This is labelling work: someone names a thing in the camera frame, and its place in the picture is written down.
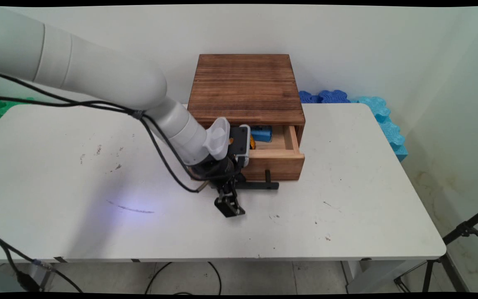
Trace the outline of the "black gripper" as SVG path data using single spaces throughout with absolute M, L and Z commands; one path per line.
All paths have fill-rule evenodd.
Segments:
M 201 162 L 192 165 L 192 173 L 199 179 L 210 182 L 219 182 L 234 176 L 234 182 L 227 182 L 218 188 L 219 195 L 215 199 L 215 206 L 226 218 L 245 215 L 245 210 L 239 205 L 236 186 L 244 185 L 247 180 L 240 173 L 234 155 L 228 154 L 224 159 L 217 160 L 207 155 Z

